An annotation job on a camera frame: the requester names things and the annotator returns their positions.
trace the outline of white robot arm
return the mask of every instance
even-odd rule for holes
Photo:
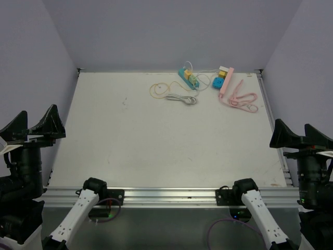
[[[80,196],[67,216],[43,242],[41,241],[42,226],[39,226],[25,240],[24,244],[19,244],[9,237],[0,238],[0,248],[11,250],[68,250],[82,222],[100,199],[107,197],[106,192],[106,182],[89,178],[84,182]]]
[[[270,211],[262,201],[260,191],[252,179],[243,179],[235,181],[229,198],[234,199],[238,203],[243,203],[251,212],[260,232],[263,235],[266,248],[269,250],[298,250],[283,233],[282,229],[274,220]]]

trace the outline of table surface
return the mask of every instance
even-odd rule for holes
[[[221,104],[211,86],[195,105],[149,95],[158,82],[186,86],[177,73],[81,73],[50,185],[95,177],[114,187],[212,188],[243,178],[286,186],[256,74],[235,73],[226,96],[241,79],[239,95],[258,94],[255,114]]]

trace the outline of black cable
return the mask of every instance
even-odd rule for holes
[[[228,186],[222,186],[222,187],[220,187],[220,190],[224,189],[225,187],[230,189]]]
[[[4,160],[8,167],[10,167],[10,168],[14,167],[14,165],[9,160],[9,152],[4,154]]]

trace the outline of cable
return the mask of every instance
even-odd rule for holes
[[[192,66],[192,64],[191,64],[190,61],[186,61],[186,62],[184,63],[184,68],[186,68],[186,67],[185,67],[185,66],[186,66],[186,63],[189,63],[189,64],[191,65],[191,72],[193,72],[193,66]]]
[[[188,105],[197,103],[197,99],[193,96],[182,96],[173,93],[169,93],[166,96],[166,99],[173,100],[173,101],[182,101]]]
[[[244,223],[244,222],[242,222],[242,221],[235,220],[235,219],[232,219],[232,218],[226,218],[226,219],[220,219],[220,220],[215,221],[215,222],[214,222],[213,224],[211,224],[211,226],[209,227],[209,229],[208,229],[208,231],[207,231],[207,236],[206,236],[207,247],[208,247],[209,250],[211,250],[211,246],[210,246],[210,243],[209,243],[210,232],[211,232],[213,226],[215,226],[215,224],[217,224],[217,223],[219,223],[219,222],[221,222],[221,221],[234,221],[234,222],[238,222],[238,223],[243,224],[244,226],[248,227],[249,229],[253,230],[254,232],[256,232],[256,233],[261,237],[261,239],[262,239],[262,241],[263,241],[263,243],[264,243],[264,247],[265,247],[265,249],[266,249],[264,238],[263,238],[262,234],[261,234],[256,228],[254,228],[253,226],[248,225],[248,224],[246,224],[246,223]]]
[[[184,69],[188,69],[189,71],[193,72],[193,65],[190,61],[186,61],[184,63]],[[219,70],[217,69],[213,69],[213,70],[202,70],[199,71],[196,75],[195,75],[195,79],[198,82],[201,82],[202,84],[204,84],[206,87],[203,89],[199,89],[197,87],[194,86],[194,91],[196,91],[196,94],[194,96],[183,96],[183,95],[177,95],[175,93],[170,93],[171,92],[171,86],[173,83],[177,83],[182,89],[186,90],[187,92],[193,91],[193,90],[189,90],[184,88],[179,82],[173,81],[170,84],[167,84],[165,82],[160,82],[160,83],[156,83],[153,84],[150,88],[149,88],[149,94],[155,98],[155,99],[169,99],[169,100],[173,100],[173,101],[182,101],[188,105],[192,105],[197,103],[197,99],[195,98],[196,96],[199,95],[199,91],[203,91],[205,89],[207,89],[209,87],[209,85],[212,82],[212,78],[215,74],[213,74],[211,77],[207,76],[206,74],[204,74],[204,72],[213,72],[215,74],[218,73]],[[199,78],[199,76],[205,76],[208,79],[208,83],[205,83],[202,79]],[[161,85],[165,85],[166,89],[163,92],[159,92],[157,90],[157,88],[161,88]]]
[[[165,82],[160,82],[160,83],[155,83],[153,84],[150,88],[149,88],[149,94],[155,98],[155,99],[169,99],[169,100],[176,100],[176,101],[182,101],[186,104],[195,104],[197,102],[197,99],[195,98],[195,96],[198,96],[199,91],[198,90],[194,90],[196,91],[196,94],[194,96],[182,96],[182,95],[177,95],[174,93],[169,93],[171,91],[171,86],[173,83],[177,83],[182,89],[186,90],[187,92],[193,91],[193,90],[189,90],[184,88],[179,82],[173,81],[170,84],[167,84]],[[165,85],[166,89],[163,92],[158,92],[157,88],[161,88],[161,85]]]
[[[3,243],[0,243],[0,248],[1,249],[4,249],[4,250],[12,250],[9,246],[3,244]]]
[[[242,84],[243,84],[243,80],[241,80],[239,82],[239,84],[235,87],[232,95],[228,98],[227,102],[223,101],[223,97],[219,97],[219,100],[221,103],[228,105],[230,107],[239,108],[239,109],[244,110],[249,113],[256,113],[259,108],[255,104],[251,104],[251,103],[253,103],[255,100],[258,99],[257,94],[248,93],[245,95],[237,96],[237,93],[238,93],[240,87],[242,86]],[[253,96],[253,99],[246,99],[246,100],[241,101],[241,99],[248,97],[248,96]]]
[[[106,201],[113,201],[113,202],[116,202],[119,206],[119,209],[117,211],[117,213],[112,217],[112,218],[109,218],[109,219],[106,219],[106,220],[98,220],[96,219],[95,222],[96,223],[106,223],[106,222],[109,222],[111,220],[114,220],[120,213],[120,209],[121,209],[121,204],[120,204],[120,201],[115,199],[115,198],[106,198],[106,199],[102,199],[101,201],[99,201],[96,205],[102,203],[102,202],[106,202]]]
[[[204,74],[204,72],[208,73],[208,72],[212,72],[212,71],[214,71],[214,74],[213,74],[211,77],[209,77],[208,75]],[[206,87],[205,87],[204,89],[201,89],[201,90],[200,90],[200,89],[197,89],[195,86],[194,86],[194,88],[195,88],[196,90],[198,90],[198,91],[206,90],[206,89],[210,86],[210,84],[212,83],[212,78],[213,78],[213,76],[215,76],[218,72],[219,72],[218,69],[213,69],[213,70],[202,70],[202,71],[199,71],[199,72],[197,73],[197,75],[195,76],[195,78],[196,78],[198,81],[200,81],[201,83],[203,83],[204,85],[206,85]],[[202,81],[202,80],[199,78],[199,76],[205,76],[205,77],[207,77],[209,83],[206,84],[204,81]]]

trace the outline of black mount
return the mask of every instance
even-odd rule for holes
[[[125,190],[124,189],[108,189],[107,183],[105,181],[96,179],[96,178],[89,178],[86,180],[83,184],[83,190],[89,189],[91,191],[94,191],[95,194],[98,194],[99,200],[107,199],[107,198],[115,198],[119,200],[120,205],[123,205],[124,203],[124,196],[125,196]],[[76,194],[80,195],[81,191],[77,190]]]
[[[304,126],[305,136],[296,135],[281,119],[275,120],[270,147],[298,149],[284,153],[297,160],[299,194],[298,203],[311,212],[300,212],[301,232],[316,250],[333,249],[333,182],[329,181],[333,161],[327,169],[330,157],[318,154],[333,150],[333,140],[310,124]]]
[[[22,111],[0,130],[0,136],[7,145],[20,145],[4,154],[10,175],[0,178],[0,237],[9,237],[22,245],[42,224],[44,202],[32,200],[46,191],[42,182],[41,148],[53,146],[56,139],[66,137],[65,128],[57,106],[51,105],[31,128],[28,128],[28,113]]]
[[[216,204],[218,206],[244,206],[241,196],[250,190],[257,190],[255,181],[251,178],[234,182],[233,188],[222,186],[215,190]]]
[[[241,196],[250,190],[258,190],[256,183],[251,178],[235,181],[232,189],[222,186],[215,190],[216,204],[218,206],[244,206]],[[242,222],[248,222],[252,217],[247,208],[229,208],[229,212],[233,219]]]

